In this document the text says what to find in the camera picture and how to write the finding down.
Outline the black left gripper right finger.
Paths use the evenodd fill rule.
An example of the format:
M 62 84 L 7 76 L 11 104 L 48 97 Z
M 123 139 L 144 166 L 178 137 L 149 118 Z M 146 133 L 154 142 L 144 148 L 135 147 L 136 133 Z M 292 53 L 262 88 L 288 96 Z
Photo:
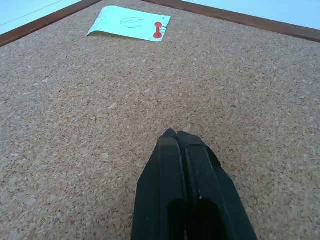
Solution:
M 258 240 L 236 186 L 202 139 L 179 131 L 188 240 Z

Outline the cork board with wooden frame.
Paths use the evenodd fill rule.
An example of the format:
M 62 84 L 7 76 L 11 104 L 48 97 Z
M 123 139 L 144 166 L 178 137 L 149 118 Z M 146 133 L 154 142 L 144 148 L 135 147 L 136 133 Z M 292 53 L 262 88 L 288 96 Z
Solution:
M 104 7 L 170 16 L 153 42 Z M 320 240 L 320 43 L 105 0 L 0 48 L 0 240 L 130 240 L 169 128 L 198 135 L 261 240 Z

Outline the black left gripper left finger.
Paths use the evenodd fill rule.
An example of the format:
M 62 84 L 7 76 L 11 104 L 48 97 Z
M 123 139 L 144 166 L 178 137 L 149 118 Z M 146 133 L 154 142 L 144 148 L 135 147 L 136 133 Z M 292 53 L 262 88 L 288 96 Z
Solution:
M 168 129 L 137 182 L 131 240 L 184 240 L 186 198 L 178 137 Z

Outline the green paper note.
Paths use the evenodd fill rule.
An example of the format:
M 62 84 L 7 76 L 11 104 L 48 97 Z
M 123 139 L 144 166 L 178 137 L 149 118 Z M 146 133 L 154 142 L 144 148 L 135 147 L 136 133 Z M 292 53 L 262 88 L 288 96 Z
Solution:
M 147 13 L 111 5 L 101 10 L 87 34 L 104 32 L 151 42 L 161 42 L 170 19 L 171 17 L 167 15 Z M 154 38 L 156 22 L 162 23 L 160 29 L 162 38 L 160 39 Z

